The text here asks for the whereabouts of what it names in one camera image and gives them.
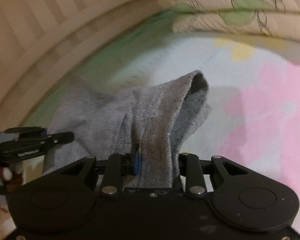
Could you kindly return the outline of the left hand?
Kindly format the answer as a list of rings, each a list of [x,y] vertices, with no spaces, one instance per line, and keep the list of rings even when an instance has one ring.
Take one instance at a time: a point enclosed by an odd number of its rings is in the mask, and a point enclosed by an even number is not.
[[[0,167],[0,194],[12,192],[23,183],[23,163]]]

